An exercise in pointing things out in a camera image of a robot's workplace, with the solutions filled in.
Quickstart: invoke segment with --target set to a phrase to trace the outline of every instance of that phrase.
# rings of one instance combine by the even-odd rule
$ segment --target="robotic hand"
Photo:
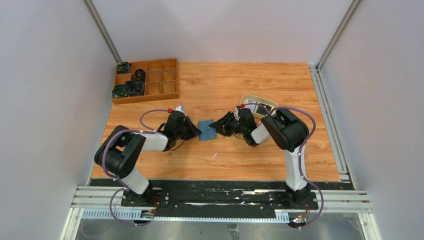
[[[202,133],[190,121],[184,110],[183,105],[177,106],[170,112],[166,123],[161,124],[158,131],[154,132],[133,132],[124,126],[117,126],[94,156],[94,162],[103,167],[102,160],[106,151],[103,169],[128,186],[141,205],[151,202],[154,193],[149,181],[135,168],[140,153],[169,151],[176,145],[177,140],[190,140]]]
[[[290,110],[278,109],[275,114],[263,117],[260,120],[262,124],[257,127],[251,110],[243,107],[243,105],[237,106],[236,114],[229,111],[220,120],[211,123],[209,127],[228,137],[232,134],[243,134],[246,143],[252,147],[271,137],[283,151],[287,179],[285,195],[272,196],[270,201],[277,203],[274,206],[284,202],[291,208],[304,206],[305,202],[310,201],[312,206],[316,195],[311,192],[311,186],[304,179],[306,178],[305,146],[299,152],[301,144],[309,134],[306,124]],[[299,164],[299,154],[301,154],[301,164]]]

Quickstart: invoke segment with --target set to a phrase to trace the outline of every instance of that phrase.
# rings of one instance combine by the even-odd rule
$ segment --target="black mounting plate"
[[[170,205],[171,193],[167,190],[156,190],[153,189],[152,200],[145,203],[132,191],[125,191],[122,196],[121,205],[123,207],[154,207],[153,198],[155,196],[160,199],[160,207],[166,208]]]
[[[298,207],[293,207],[289,204],[289,202],[286,199],[286,192],[285,191],[270,191],[268,192],[268,201],[269,201],[269,208],[270,209],[302,209],[306,210],[308,207],[306,203],[309,204],[309,207],[311,210],[317,210],[318,209],[318,201],[317,201],[317,195],[315,192],[310,192],[308,195],[304,198],[302,201],[302,204],[299,204]]]

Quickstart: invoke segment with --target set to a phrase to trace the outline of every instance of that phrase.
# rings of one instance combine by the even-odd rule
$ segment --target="wooden tabletop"
[[[196,62],[180,64],[179,99],[113,105],[103,140],[117,125],[143,130],[140,116],[152,109],[185,106],[185,113],[198,121],[222,118],[234,111],[245,94],[275,101],[279,106],[300,108],[316,120],[315,134],[305,149],[306,174],[313,181],[339,181],[339,174],[318,104],[314,84],[306,63],[227,63]],[[311,121],[294,112],[312,129]],[[167,121],[165,112],[147,114],[143,122],[157,129]],[[286,179],[282,151],[272,139],[248,146],[234,136],[185,141],[176,151],[143,152],[137,169],[149,179],[208,179],[277,181]],[[105,177],[98,165],[92,177]]]

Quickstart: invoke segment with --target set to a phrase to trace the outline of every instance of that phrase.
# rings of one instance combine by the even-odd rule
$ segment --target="vertical metal post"
[[[362,0],[353,0],[352,3],[350,4],[349,9],[347,10],[346,14],[343,17],[343,20],[340,22],[340,25],[338,26],[327,48],[325,49],[324,53],[319,59],[318,64],[316,65],[317,70],[321,70],[323,68],[334,46],[336,45],[337,41],[339,40],[340,36],[342,35],[343,31],[345,30],[346,26],[348,25],[349,21],[351,20],[352,16],[354,15],[355,11],[357,10],[361,2]]]
[[[106,28],[103,25],[103,22],[100,19],[99,14],[96,11],[96,8],[93,4],[93,1],[92,0],[82,0],[82,2],[87,7],[88,12],[90,13],[95,25],[97,26],[97,29],[100,32],[101,37],[103,38],[104,42],[106,43],[107,48],[109,49],[110,53],[112,54],[113,58],[115,59],[115,62],[116,63],[122,63],[122,59],[119,56],[118,51],[115,48],[114,43],[111,40],[111,37],[109,36],[108,32],[106,31]]]

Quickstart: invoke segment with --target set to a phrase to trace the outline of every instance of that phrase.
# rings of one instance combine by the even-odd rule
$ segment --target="wood grain surface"
[[[179,99],[113,105],[102,142],[117,125],[142,130],[140,116],[152,109],[185,105],[185,113],[198,121],[217,121],[234,111],[245,94],[275,101],[279,106],[300,108],[316,120],[317,129],[305,149],[306,173],[313,181],[339,181],[314,84],[306,63],[227,63],[196,62],[180,64]],[[295,112],[309,129],[311,121]],[[157,129],[167,121],[165,112],[153,112],[143,122]],[[244,140],[217,135],[216,139],[186,141],[178,150],[143,152],[137,169],[149,179],[208,179],[277,181],[286,179],[282,151],[272,139],[256,146]],[[105,177],[98,165],[92,177]]]

